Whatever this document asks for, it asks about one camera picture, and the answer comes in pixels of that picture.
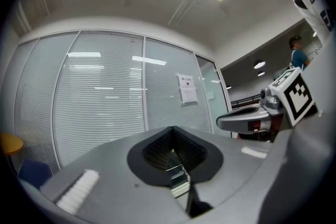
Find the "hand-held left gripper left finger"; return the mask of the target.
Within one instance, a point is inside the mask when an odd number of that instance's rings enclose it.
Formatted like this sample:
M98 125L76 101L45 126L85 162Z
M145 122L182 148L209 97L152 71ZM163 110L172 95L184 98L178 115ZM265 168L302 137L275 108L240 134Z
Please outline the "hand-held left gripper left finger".
M41 203L58 224L182 224L189 221L171 191L152 186L129 168L131 148L166 129L99 145L57 172L42 187Z

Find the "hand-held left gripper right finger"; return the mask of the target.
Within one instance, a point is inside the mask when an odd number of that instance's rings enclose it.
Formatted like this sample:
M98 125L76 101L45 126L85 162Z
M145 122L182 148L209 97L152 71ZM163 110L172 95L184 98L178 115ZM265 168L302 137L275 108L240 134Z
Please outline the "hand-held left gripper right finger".
M216 208L251 179L271 144L172 127L173 151L183 181L172 188L176 208Z

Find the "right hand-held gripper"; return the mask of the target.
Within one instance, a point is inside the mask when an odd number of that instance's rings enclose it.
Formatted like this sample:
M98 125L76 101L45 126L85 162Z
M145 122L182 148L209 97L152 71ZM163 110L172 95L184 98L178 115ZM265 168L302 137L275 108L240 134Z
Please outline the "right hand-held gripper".
M281 130L317 112L299 67L286 70L262 89L259 104L228 112L216 124L221 130L238 133L239 140L273 142Z

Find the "glass door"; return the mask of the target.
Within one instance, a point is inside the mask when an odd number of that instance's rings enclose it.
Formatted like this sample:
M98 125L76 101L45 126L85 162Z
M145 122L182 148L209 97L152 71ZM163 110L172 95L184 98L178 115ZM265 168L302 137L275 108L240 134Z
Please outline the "glass door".
M207 100L211 116L211 123L213 126L213 133L223 137L231 138L232 137L231 132L221 130L216 124L216 119L219 116L226 114L228 112L228 108L226 104L223 87L217 69L215 67L215 64L200 56L196 56L196 60L202 75L205 94L212 91L215 96L214 99Z

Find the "black metal railing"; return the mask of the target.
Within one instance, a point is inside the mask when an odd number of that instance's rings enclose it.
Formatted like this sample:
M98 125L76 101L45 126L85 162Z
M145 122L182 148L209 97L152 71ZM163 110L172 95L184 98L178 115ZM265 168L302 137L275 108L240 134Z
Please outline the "black metal railing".
M239 109L245 106L249 106L249 105L254 105L256 103L259 103L260 101L260 94L258 95L253 95L247 98L243 98L243 99L239 99L236 101L232 101L231 102L231 107L233 110L235 109Z

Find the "white paper notice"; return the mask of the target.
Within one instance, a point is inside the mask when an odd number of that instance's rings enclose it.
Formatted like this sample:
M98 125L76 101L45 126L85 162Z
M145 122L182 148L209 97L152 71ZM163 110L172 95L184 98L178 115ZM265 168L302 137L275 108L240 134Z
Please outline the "white paper notice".
M177 73L177 78L179 81L182 104L197 103L197 87L195 86L193 76Z

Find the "blue chair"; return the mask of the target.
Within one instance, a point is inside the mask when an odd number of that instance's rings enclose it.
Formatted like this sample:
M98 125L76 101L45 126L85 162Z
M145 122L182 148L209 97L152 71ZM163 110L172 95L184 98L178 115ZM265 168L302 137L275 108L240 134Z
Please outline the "blue chair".
M18 169L17 176L40 189L53 176L53 173L48 164L33 159L25 159Z

